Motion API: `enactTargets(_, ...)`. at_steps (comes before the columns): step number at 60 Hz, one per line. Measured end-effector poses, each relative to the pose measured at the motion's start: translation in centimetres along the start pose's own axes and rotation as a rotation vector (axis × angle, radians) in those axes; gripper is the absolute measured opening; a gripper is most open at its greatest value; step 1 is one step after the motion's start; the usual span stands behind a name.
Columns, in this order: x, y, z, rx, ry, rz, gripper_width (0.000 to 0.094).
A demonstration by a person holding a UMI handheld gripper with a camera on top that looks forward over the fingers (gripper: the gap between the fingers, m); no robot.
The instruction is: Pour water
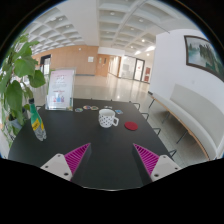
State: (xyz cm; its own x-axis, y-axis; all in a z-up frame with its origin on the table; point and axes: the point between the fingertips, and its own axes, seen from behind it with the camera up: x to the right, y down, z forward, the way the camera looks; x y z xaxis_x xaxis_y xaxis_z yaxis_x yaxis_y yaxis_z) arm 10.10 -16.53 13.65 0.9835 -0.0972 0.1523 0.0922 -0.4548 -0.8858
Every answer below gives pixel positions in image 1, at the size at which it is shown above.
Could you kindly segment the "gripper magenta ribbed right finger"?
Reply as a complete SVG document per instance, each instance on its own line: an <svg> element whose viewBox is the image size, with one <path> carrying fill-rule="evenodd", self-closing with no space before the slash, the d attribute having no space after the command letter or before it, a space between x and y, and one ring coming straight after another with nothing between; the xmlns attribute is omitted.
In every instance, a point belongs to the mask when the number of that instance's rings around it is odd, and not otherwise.
<svg viewBox="0 0 224 224"><path fill-rule="evenodd" d="M167 155L159 156L138 144L133 144L133 147L138 154L140 164L152 181L157 181L181 170L181 167Z"/></svg>

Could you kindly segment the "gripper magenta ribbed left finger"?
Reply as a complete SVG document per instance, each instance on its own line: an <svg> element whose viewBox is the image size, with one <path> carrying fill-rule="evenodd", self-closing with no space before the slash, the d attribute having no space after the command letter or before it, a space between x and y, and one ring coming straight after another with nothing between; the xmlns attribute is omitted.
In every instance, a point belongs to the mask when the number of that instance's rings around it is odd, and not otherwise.
<svg viewBox="0 0 224 224"><path fill-rule="evenodd" d="M70 181L79 171L82 162L87 160L91 152L91 144L84 144L67 154L56 154L47 161L42 169L58 177Z"/></svg>

